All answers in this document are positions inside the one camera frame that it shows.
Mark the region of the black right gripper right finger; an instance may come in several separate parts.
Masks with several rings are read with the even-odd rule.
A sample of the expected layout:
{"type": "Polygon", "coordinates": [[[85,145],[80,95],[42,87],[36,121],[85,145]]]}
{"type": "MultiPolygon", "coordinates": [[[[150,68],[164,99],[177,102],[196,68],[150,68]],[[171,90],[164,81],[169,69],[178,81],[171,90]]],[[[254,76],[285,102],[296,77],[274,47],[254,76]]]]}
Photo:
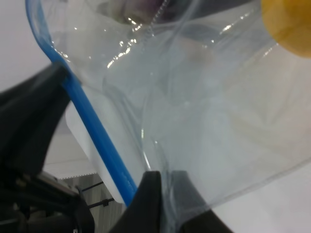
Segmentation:
{"type": "Polygon", "coordinates": [[[148,171],[119,219],[120,233],[229,233],[186,171],[148,171]]]}

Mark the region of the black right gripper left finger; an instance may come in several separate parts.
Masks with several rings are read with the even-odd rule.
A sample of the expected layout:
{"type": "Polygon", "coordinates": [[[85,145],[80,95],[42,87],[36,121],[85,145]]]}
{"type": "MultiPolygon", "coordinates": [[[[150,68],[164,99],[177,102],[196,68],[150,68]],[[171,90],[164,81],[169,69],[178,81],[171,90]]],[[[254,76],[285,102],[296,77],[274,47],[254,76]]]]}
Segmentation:
{"type": "Polygon", "coordinates": [[[44,172],[55,129],[70,101],[68,70],[54,62],[0,94],[0,230],[91,233],[81,190],[44,172]]]}

